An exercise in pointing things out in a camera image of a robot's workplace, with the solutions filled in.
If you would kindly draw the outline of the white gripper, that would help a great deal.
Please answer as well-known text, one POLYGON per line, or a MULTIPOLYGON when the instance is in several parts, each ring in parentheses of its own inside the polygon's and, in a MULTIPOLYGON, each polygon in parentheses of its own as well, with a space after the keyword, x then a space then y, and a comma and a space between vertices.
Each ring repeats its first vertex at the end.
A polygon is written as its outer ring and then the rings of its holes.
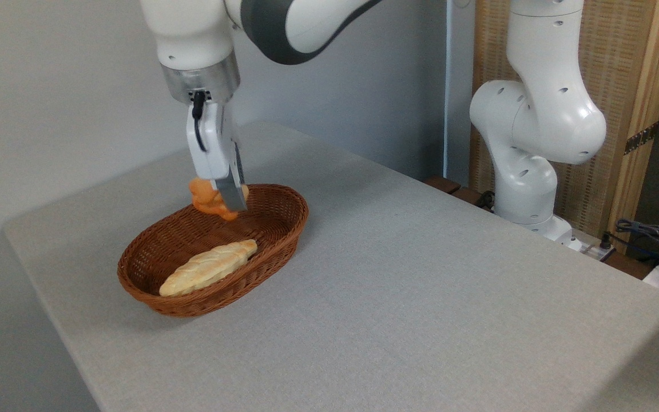
POLYGON ((186 138, 197 176, 214 180, 215 188, 229 211, 246 211, 248 205, 242 186, 245 176, 231 106, 205 102, 198 120, 193 111, 194 104, 191 104, 186 138))

